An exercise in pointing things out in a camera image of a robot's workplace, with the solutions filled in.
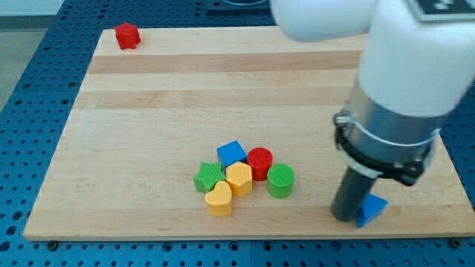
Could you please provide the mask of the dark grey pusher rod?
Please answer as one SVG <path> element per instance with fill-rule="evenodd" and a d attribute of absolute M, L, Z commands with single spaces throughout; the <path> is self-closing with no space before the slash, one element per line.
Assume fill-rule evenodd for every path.
<path fill-rule="evenodd" d="M 354 220 L 376 180 L 348 167 L 330 206 L 332 215 L 343 222 Z"/>

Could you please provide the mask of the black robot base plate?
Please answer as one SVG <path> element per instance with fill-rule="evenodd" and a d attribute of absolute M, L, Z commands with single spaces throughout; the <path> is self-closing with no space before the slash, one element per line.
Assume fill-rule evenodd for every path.
<path fill-rule="evenodd" d="M 206 12 L 212 15 L 240 15 L 270 11 L 269 0 L 206 0 Z"/>

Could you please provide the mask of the silver clamp wrist mount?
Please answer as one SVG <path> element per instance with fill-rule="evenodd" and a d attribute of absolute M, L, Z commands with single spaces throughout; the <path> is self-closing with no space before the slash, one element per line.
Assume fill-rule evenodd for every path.
<path fill-rule="evenodd" d="M 350 98 L 333 117 L 335 143 L 357 173 L 412 186 L 429 168 L 435 137 L 447 117 L 392 111 L 372 99 L 355 80 Z"/>

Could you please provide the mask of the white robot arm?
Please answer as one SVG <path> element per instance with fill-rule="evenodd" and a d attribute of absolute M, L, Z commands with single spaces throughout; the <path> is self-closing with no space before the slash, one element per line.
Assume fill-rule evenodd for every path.
<path fill-rule="evenodd" d="M 331 211 L 351 221 L 379 178 L 411 186 L 444 121 L 474 80 L 474 19 L 423 1 L 272 1 L 297 42 L 366 33 L 351 95 L 334 117 L 347 171 Z"/>

